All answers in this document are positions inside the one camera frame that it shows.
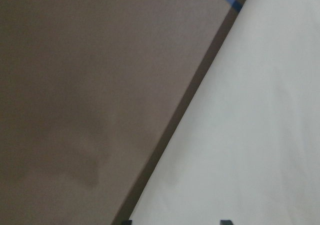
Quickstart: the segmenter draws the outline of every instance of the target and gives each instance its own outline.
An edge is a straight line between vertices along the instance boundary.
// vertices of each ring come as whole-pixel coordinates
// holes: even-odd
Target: dark edge
[[[244,4],[246,0],[237,0]],[[231,7],[219,27],[216,35],[214,36],[208,50],[206,51],[199,67],[197,68],[192,80],[186,89],[179,105],[175,109],[172,118],[170,119],[166,129],[164,130],[159,142],[157,143],[152,155],[148,162],[144,166],[135,184],[132,186],[128,196],[123,202],[121,208],[117,212],[111,225],[120,225],[122,221],[128,220],[131,213],[133,212],[151,174],[153,173],[156,165],[165,151],[167,144],[169,143],[172,135],[174,134],[180,120],[182,119],[187,107],[189,106],[192,98],[194,97],[199,85],[209,70],[212,62],[214,61],[222,43],[224,42],[227,34],[229,33],[232,25],[234,24],[238,13]]]

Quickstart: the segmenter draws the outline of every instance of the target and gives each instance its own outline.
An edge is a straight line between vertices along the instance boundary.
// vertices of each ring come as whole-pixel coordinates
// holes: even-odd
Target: black object
[[[234,225],[231,220],[221,220],[220,225]]]
[[[132,220],[125,220],[122,221],[121,225],[131,225],[132,224]]]

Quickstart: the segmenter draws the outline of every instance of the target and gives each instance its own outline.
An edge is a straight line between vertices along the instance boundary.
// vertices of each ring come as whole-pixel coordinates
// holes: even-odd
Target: white surface
[[[320,0],[247,0],[134,225],[320,224]]]

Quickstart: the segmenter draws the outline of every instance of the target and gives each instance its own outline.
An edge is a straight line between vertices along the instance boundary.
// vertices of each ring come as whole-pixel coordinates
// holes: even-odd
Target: brown floor
[[[230,6],[1,3],[0,224],[127,217],[224,39],[212,43]]]

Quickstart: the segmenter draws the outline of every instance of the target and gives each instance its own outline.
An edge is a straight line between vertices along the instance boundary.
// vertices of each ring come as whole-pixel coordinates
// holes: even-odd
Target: white fabric
[[[134,225],[320,224],[320,0],[247,0]]]

